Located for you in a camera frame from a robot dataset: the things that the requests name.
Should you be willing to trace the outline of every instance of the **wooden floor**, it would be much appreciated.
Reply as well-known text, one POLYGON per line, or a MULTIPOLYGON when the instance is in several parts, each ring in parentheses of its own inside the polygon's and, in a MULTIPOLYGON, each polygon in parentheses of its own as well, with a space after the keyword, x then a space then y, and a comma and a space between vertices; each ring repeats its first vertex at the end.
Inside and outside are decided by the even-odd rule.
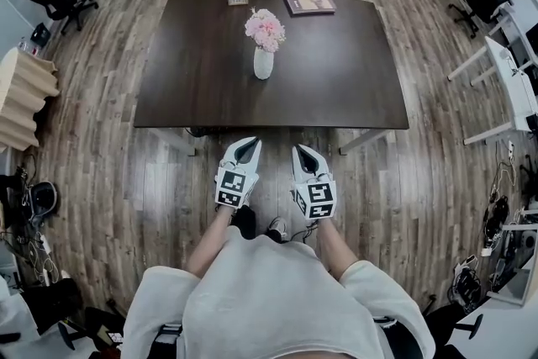
MULTIPOLYGON (((80 284, 87 305, 114 298, 127 309, 147 267, 181 267, 214 216, 214 174, 224 148, 246 134, 197 141, 187 157, 132 127, 152 35, 166 0, 97 0, 84 28, 56 34, 45 52, 59 68, 61 94, 40 133, 38 178, 61 195, 43 231, 58 266, 80 284)), ((493 77, 471 87, 446 75, 481 44, 454 24, 457 0, 367 0, 382 15, 398 67, 410 128, 339 156, 352 130, 259 130, 260 182, 251 198, 261 229, 275 216, 299 230, 289 190, 291 146, 311 145, 332 166, 335 222, 360 258, 400 282, 424 305, 446 297, 454 265, 482 244, 481 224, 495 172, 495 146, 464 137, 507 120, 493 77)), ((533 140, 515 137, 516 166, 533 140)), ((498 158, 507 156, 499 145, 498 158)), ((520 185, 504 182, 511 208, 520 185)), ((487 272, 488 261, 481 263, 487 272)))

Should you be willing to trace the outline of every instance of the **white desk top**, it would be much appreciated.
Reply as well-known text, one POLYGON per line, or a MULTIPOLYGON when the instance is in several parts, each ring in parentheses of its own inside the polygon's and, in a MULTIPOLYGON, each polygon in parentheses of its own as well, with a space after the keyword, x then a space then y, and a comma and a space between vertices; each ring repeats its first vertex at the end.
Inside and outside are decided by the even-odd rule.
POLYGON ((530 131, 526 118, 538 114, 538 103, 529 77, 517 69, 514 57, 507 48, 489 37, 486 37, 486 46, 491 61, 497 67, 498 79, 504 88, 514 127, 517 130, 530 131))

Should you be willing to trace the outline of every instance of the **book cover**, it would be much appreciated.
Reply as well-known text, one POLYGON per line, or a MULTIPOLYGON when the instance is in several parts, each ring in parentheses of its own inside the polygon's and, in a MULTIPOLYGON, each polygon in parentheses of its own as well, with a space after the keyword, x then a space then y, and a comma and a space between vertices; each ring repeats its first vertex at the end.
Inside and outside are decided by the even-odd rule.
POLYGON ((284 0, 292 15, 335 13, 333 0, 284 0))

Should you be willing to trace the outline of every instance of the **chair base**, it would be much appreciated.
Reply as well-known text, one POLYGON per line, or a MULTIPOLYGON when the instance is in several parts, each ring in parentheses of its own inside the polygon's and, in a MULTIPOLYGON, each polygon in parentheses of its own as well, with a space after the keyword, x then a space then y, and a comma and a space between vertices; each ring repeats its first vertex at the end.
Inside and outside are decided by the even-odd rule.
POLYGON ((80 0, 76 5, 75 7, 72 9, 72 11, 69 13, 68 17, 67 17, 67 21, 66 23, 64 24, 64 26, 61 28, 61 35, 62 36, 65 36, 66 35, 66 28, 67 26, 69 25, 69 23, 73 20, 76 21, 76 29, 80 32, 82 30, 82 24, 81 24, 81 19, 80 19, 80 13, 82 11, 84 11, 85 9, 88 9, 88 8, 95 8, 95 9, 98 9, 99 8, 99 5, 97 2, 94 2, 93 0, 80 0))
POLYGON ((459 7, 457 7, 456 5, 454 4, 450 4, 448 5, 448 8, 449 9, 455 9, 458 13, 460 13, 460 15, 462 16, 461 18, 455 18, 454 19, 454 23, 460 23, 461 21, 465 21, 468 25, 469 25, 469 28, 471 29, 471 39, 475 39, 477 37, 477 32, 478 32, 478 26, 474 23, 474 21, 472 20, 472 17, 474 17, 476 14, 475 13, 469 13, 467 12, 466 10, 464 9, 461 9, 459 7))

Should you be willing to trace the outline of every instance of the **white shirt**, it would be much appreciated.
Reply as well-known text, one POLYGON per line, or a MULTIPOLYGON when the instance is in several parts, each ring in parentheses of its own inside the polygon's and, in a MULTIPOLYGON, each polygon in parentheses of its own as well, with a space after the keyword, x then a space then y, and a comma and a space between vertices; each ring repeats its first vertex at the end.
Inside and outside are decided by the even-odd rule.
POLYGON ((146 359, 164 324, 183 325, 178 358, 270 359, 300 351, 390 357, 373 315, 397 319, 424 358, 433 357, 419 307, 370 262, 351 265, 337 282, 307 245, 264 235, 244 240, 234 226, 227 235, 202 280, 167 267, 145 272, 124 327, 123 357, 146 359))

